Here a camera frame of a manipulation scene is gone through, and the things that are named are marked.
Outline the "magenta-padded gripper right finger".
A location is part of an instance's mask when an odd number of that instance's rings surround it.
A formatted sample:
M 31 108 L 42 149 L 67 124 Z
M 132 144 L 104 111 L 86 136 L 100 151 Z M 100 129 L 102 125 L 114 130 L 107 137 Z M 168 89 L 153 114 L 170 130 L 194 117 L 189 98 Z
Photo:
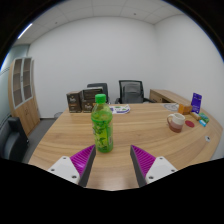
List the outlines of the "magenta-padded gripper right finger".
M 130 156 L 132 158 L 136 179 L 140 187 L 177 171 L 165 157 L 154 157 L 150 153 L 134 145 L 130 146 Z

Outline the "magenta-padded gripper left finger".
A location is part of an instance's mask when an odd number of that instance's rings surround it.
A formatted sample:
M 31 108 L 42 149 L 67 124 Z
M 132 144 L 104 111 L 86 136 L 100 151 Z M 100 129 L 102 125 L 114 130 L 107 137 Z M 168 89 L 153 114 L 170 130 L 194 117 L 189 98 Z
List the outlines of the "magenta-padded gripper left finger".
M 48 171 L 76 185 L 85 187 L 95 156 L 96 147 L 91 145 L 71 157 L 62 156 Z

